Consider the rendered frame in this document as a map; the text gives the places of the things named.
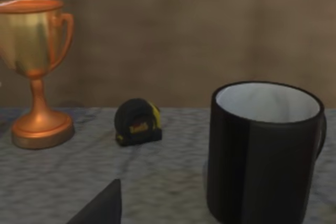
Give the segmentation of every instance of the trophy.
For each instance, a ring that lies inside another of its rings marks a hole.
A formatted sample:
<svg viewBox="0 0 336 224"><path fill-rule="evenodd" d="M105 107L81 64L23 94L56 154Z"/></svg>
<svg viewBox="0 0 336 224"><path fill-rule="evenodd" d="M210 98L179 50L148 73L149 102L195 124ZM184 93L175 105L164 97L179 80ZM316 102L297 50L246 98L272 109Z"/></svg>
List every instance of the trophy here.
<svg viewBox="0 0 336 224"><path fill-rule="evenodd" d="M54 147L75 133L70 116L48 107L42 80L63 61L72 41L73 17L62 13L62 7L59 0L0 2L0 56L30 80L33 95L30 112L12 126L12 141L21 148Z"/></svg>

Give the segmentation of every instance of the trophy handle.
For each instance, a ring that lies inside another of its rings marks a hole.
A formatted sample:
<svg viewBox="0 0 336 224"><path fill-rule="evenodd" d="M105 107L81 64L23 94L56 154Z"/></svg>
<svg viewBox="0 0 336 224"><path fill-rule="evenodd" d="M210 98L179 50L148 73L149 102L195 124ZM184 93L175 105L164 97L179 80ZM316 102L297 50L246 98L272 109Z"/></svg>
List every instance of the trophy handle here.
<svg viewBox="0 0 336 224"><path fill-rule="evenodd" d="M61 51L61 55L60 57L55 61L51 63L50 69L49 71L54 70L63 60L65 55L67 54L69 47L71 45L72 42L72 36L74 34L74 21L73 21L73 16L72 14L69 13L62 13L61 15L61 23L64 24L64 22L67 22L67 35L66 35L66 40L65 40L65 44L63 46L63 49Z"/></svg>

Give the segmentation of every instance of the trophy rim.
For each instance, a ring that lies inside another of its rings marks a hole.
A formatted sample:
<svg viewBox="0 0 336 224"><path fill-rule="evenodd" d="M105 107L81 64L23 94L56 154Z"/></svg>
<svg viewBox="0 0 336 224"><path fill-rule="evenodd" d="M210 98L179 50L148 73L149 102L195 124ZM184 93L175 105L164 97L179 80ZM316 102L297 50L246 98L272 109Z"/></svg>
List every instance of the trophy rim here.
<svg viewBox="0 0 336 224"><path fill-rule="evenodd" d="M0 14L48 12L62 8L61 0L6 0L0 1Z"/></svg>

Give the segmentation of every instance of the trophy base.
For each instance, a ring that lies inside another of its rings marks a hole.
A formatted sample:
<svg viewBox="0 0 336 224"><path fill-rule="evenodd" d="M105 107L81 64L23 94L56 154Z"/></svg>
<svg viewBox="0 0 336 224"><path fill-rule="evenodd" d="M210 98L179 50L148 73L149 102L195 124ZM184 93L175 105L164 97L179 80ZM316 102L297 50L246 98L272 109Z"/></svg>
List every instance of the trophy base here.
<svg viewBox="0 0 336 224"><path fill-rule="evenodd" d="M14 145L24 149L38 150L55 147L68 140L75 134L75 128L70 116L61 112L53 112L62 122L56 128L41 132L23 130L20 125L27 120L29 115L19 118L12 127L12 142Z"/></svg>

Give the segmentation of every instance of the brown backdrop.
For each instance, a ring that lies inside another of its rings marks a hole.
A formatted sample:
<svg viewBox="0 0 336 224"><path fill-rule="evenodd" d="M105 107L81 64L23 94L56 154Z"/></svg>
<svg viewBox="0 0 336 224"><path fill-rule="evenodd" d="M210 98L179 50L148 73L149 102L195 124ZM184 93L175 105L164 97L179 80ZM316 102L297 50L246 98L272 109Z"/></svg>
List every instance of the brown backdrop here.
<svg viewBox="0 0 336 224"><path fill-rule="evenodd" d="M76 30L50 105L208 106L219 85L286 82L336 106L336 0L63 0ZM0 105L30 104L0 62Z"/></svg>

